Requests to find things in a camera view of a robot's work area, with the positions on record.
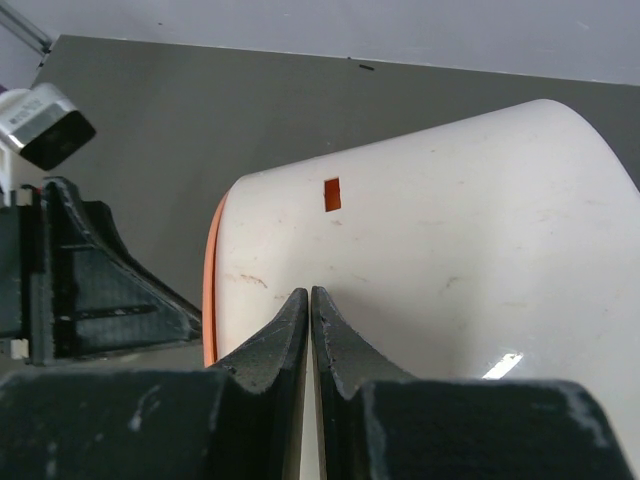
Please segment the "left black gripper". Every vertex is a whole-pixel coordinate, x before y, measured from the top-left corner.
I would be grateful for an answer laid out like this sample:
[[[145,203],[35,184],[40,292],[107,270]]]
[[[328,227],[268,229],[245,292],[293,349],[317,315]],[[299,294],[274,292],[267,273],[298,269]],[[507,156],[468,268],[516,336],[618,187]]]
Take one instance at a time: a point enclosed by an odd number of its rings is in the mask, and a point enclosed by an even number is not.
[[[110,208],[63,177],[1,206],[1,354],[54,365],[202,338],[200,311],[129,253]]]

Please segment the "orange drawer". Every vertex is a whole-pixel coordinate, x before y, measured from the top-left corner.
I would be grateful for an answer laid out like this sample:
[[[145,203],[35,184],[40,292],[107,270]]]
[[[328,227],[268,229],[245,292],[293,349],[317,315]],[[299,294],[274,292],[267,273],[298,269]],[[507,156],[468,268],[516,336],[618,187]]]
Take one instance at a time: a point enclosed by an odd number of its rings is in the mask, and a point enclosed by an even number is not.
[[[202,345],[203,363],[212,366],[218,358],[216,339],[216,247],[220,222],[228,194],[220,200],[209,228],[205,248],[202,282]]]

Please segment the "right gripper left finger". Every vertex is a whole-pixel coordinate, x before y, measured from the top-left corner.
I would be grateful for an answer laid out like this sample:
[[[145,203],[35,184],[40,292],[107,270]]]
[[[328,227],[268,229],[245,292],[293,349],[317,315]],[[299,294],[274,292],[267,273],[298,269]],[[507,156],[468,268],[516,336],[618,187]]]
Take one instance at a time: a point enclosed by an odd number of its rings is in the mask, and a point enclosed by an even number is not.
[[[61,369],[1,382],[5,479],[296,479],[308,293],[215,365]]]

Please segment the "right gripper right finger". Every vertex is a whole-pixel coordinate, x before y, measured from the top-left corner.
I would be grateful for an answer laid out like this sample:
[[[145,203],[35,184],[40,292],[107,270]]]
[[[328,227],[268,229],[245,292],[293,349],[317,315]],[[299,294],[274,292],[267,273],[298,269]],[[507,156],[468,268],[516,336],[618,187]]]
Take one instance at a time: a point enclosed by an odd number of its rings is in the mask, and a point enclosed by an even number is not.
[[[579,384],[423,380],[311,292],[325,479],[629,479],[608,419]]]

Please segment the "white round drawer organizer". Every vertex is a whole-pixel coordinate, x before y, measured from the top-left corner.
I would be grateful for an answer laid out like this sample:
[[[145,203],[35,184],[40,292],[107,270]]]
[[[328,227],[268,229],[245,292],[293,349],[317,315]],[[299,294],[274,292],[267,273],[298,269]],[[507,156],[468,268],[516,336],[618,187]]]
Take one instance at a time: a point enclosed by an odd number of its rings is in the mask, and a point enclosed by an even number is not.
[[[578,113],[536,100],[272,168],[230,190],[218,359],[324,287],[412,374],[560,378],[639,465],[639,191]]]

